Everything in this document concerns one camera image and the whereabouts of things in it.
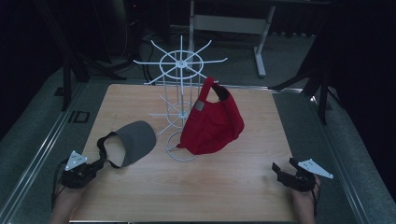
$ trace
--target white triangular marker plate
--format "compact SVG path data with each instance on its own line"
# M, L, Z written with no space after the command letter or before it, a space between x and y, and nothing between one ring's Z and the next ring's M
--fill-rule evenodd
M316 174L316 175L322 175L324 177L333 178L333 175L330 174L329 172L325 171L323 168L321 168L319 165L317 165L316 162L314 162L312 159L309 161L300 161L298 165L305 169L306 171Z
M66 171L69 171L75 167L80 166L82 163L86 162L88 158L79 155L76 151L72 151L72 154L69 157L69 161L64 168Z

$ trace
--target hat rack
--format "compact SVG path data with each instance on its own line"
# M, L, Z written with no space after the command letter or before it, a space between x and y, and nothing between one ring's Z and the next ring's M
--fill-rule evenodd
M174 160L176 161L191 161L195 159L196 155L190 155L187 159L182 159L174 153L175 150L178 150L177 145L170 146L171 139L175 137L177 134L181 134L184 124L190 114L190 111L193 107L194 99L192 99L192 89L195 84L198 84L198 93L201 88L201 78L206 78L203 74L203 70L205 64L207 63L222 63L227 60L224 58L222 60L215 61L204 61L203 58L199 55L201 51L206 49L212 41L204 45L199 50L193 52L192 50L183 49L183 36L180 36L180 49L165 51L164 49L157 46L154 41L151 41L151 44L158 50L164 53L161 57L160 61L157 63L153 62L139 62L134 60L135 63L138 64L146 64L146 65L158 65L162 74L150 82L145 83L145 85L151 85L156 81L161 81L164 86L164 96L160 97L164 100L166 105L166 113L164 114L150 114L151 116L156 117L166 117L168 121L168 125L163 128L157 134L162 134L166 130L171 127L177 128L177 131L172 133L166 143L166 150ZM198 81L193 85L193 79L197 77ZM168 95L168 88L170 87L177 89L176 100L172 101L170 96ZM186 98L186 90L189 91L189 99Z

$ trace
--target wooden table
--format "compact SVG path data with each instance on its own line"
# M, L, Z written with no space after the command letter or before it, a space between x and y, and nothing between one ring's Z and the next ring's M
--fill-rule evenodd
M175 89L168 87L168 96ZM177 131L170 128L142 160L120 170L107 163L72 221L295 221L289 190L271 169L273 161L290 167L291 157L271 92L229 90L246 125L237 140L217 153L175 161L166 152ZM89 162L99 158L97 139L110 131L137 120L157 133L166 127L166 118L148 114L165 113L163 93L164 86L111 85L83 151ZM122 158L117 137L106 146L111 160Z

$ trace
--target dark background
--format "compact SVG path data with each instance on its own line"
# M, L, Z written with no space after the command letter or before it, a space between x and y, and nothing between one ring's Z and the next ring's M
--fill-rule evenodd
M139 9L126 8L134 13L132 18L126 18L128 15L114 18L114 12L106 11L111 7L95 1L97 8L104 13L102 15L105 15L106 21L113 21L118 25L116 28L103 23L103 20L98 21L95 14L92 14L89 1L51 1L49 5L56 12L56 17L64 29L69 29L67 38L75 50L86 53L94 60L108 61L110 55L133 55L138 50L135 30L130 31L130 36L136 37L128 40L128 44L131 45L128 48L130 51L124 52L122 45L117 43L117 39L124 36L121 30L124 30L125 24L122 24L122 20L125 18L127 21L136 18L140 21L144 16L144 25L151 25L164 39L169 35L169 24L188 24L189 11L179 10L189 8L188 1L169 1L169 5L168 1L146 2L147 4L140 5ZM142 1L127 3L138 5ZM210 13L212 6L206 3L198 7L197 11ZM218 13L262 16L257 6L227 8L228 11L218 10ZM331 85L337 89L343 106L395 198L395 3L344 0L338 1L336 7L332 7L330 11L321 10L321 7L298 7L296 4L278 7L271 33L286 33L288 36L293 33L318 35L304 60L304 66L315 67L324 61L330 64ZM74 16L62 20L63 14L70 13ZM297 26L293 21L303 21L301 24L304 25ZM80 33L81 29L85 29L86 32ZM120 38L111 39L108 34L119 34ZM62 66L62 54L34 3L29 0L3 1L0 6L0 35L2 138L48 76Z

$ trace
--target gray floor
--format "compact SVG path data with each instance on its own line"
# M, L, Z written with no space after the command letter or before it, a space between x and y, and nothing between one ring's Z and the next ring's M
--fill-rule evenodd
M213 37L197 35L208 39ZM172 37L171 46L165 45L155 35L148 39L153 39L166 50L179 47L179 36ZM202 38L196 37L196 40L195 49L206 43ZM205 66L204 74L214 77L223 85L273 86L295 76L314 40L314 37L305 36L269 36L262 54L266 78L257 76L252 51L258 41L257 36L247 36L239 41L213 41L200 55L205 60L225 57L228 60L222 64ZM149 57L149 53L150 47L143 45L143 60ZM154 50L151 61L156 62L162 56L160 51ZM144 82L142 71L137 66L122 70L119 71L120 75L128 79L118 83ZM160 74L156 66L150 67L150 73L154 77ZM293 157L300 161L312 158L335 176L333 180L321 178L322 193L317 222L396 223L394 201L386 191L346 111L330 97L326 111L328 125L322 125L316 114L316 105L303 93L298 93L305 82L303 80L290 86L297 90L274 92L274 98ZM69 156L71 150L81 152L84 148L106 88L111 83L116 81L103 76L93 76L89 83L74 83L75 100L65 112L60 111L62 98L53 96L62 85L62 70L44 84L0 142L2 223L48 221L54 169ZM89 112L91 116L87 123L76 123L69 120L73 111ZM42 162L28 169L31 161Z

